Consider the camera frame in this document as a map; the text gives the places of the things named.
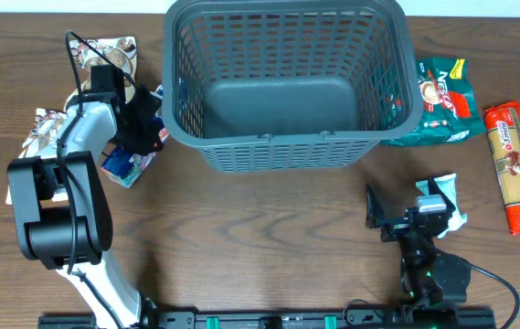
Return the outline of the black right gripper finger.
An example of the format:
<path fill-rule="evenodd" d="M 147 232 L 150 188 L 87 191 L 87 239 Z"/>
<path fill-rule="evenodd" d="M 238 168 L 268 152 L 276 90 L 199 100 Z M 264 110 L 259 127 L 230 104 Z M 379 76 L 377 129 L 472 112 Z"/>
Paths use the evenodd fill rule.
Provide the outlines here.
<path fill-rule="evenodd" d="M 447 211 L 454 211 L 455 205 L 451 202 L 451 200 L 446 196 L 446 194 L 442 191 L 442 189 L 439 187 L 438 183 L 436 182 L 436 179 L 434 177 L 429 177 L 427 180 L 428 183 L 428 190 L 429 196 L 441 196 Z"/>
<path fill-rule="evenodd" d="M 371 185 L 366 186 L 366 226 L 381 228 L 385 221 L 385 211 Z"/>

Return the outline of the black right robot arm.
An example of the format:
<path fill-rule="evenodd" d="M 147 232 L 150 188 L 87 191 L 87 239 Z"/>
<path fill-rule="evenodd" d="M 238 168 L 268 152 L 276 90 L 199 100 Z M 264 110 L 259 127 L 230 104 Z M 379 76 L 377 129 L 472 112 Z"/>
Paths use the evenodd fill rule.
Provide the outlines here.
<path fill-rule="evenodd" d="M 471 270 L 461 260 L 438 251 L 433 240 L 449 227 L 455 205 L 428 180 L 429 193 L 416 198 L 401 217 L 389 217 L 372 186 L 366 187 L 366 226 L 383 242 L 397 242 L 402 288 L 423 306 L 464 303 Z"/>

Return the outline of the blue snack box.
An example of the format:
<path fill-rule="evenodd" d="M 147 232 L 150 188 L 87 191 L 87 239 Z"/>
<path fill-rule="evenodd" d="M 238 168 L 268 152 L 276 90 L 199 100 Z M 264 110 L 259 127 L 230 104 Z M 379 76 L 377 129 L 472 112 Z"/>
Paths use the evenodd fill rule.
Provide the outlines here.
<path fill-rule="evenodd" d="M 132 99 L 115 113 L 114 148 L 105 155 L 101 170 L 113 182 L 130 188 L 160 152 L 169 133 L 160 111 L 162 89 L 151 93 L 140 85 Z"/>

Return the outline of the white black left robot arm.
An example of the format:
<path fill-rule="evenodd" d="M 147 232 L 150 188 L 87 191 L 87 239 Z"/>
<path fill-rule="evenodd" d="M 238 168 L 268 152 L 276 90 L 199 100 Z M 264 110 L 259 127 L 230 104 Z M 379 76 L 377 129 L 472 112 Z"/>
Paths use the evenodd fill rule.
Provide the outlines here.
<path fill-rule="evenodd" d="M 90 315 L 44 315 L 40 328 L 155 328 L 155 304 L 125 279 L 111 252 L 111 210 L 97 161 L 108 143 L 131 154 L 163 147 L 162 101 L 143 86 L 128 99 L 130 77 L 112 65 L 90 70 L 90 88 L 66 106 L 53 141 L 7 167 L 18 246 L 81 294 Z"/>

